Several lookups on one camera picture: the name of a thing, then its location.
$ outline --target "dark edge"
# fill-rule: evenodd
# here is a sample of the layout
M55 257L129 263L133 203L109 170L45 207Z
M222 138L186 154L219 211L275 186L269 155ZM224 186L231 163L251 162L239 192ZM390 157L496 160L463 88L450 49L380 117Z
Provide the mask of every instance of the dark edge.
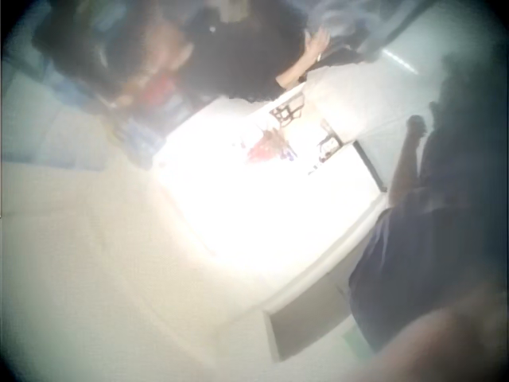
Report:
M386 193L387 187L383 184L382 178L379 176L379 173L376 171L376 168L373 166L373 163L371 163L370 159L367 157L366 152L364 151L363 147L360 145L360 143L358 141L354 141L353 146L359 153L359 156L363 160L363 162L366 165L367 169L369 170L371 176L373 177L373 179L375 179L375 183L379 187L380 192Z

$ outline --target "bright light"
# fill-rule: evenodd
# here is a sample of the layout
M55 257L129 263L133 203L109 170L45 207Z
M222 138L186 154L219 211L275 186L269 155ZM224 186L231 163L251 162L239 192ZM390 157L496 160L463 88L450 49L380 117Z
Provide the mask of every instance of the bright light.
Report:
M402 60L401 58L399 58L392 52L388 51L387 49L384 49L382 51L382 53L385 54L386 56L388 56L389 58L391 58L392 60L396 61L400 66L402 66L409 72L412 72L413 74L415 74L417 76L419 75L419 72L414 67L412 67L410 64L408 64L407 62L405 62L404 60Z
M379 195L352 146L308 176L299 162L245 165L235 143L249 119L198 118L169 137L157 175L217 263L290 280Z

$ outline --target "dark clothing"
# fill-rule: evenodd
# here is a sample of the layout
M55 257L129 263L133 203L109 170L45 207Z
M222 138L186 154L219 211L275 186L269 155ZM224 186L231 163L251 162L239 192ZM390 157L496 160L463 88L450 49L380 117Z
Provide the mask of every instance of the dark clothing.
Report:
M420 187L379 218L351 275L352 313L375 351L485 271L507 287L507 130L475 125L431 134Z
M186 34L195 48L179 70L183 89L250 102L277 99L285 91L276 77L304 53L307 17L282 0L251 4L250 16L241 22L224 24L213 9L189 22ZM337 53L313 69L354 60Z

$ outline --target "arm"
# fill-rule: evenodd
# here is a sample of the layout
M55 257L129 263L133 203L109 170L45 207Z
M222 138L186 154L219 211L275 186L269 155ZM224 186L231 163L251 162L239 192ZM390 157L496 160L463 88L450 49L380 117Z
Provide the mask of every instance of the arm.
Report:
M329 34L320 29L313 38L306 36L305 52L299 60L288 68L285 72L276 77L279 86L289 90L298 82L327 49L330 41Z
M425 134L425 123L422 117L414 115L410 117L406 124L408 130L390 184L390 207L398 204L418 183L417 148Z

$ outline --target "red item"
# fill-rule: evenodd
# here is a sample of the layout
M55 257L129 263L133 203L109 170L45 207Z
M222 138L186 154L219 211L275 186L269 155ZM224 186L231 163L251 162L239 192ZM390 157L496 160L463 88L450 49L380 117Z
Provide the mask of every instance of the red item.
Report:
M160 73L152 77L143 89L139 101L144 106L161 106L175 90L175 81L166 73Z

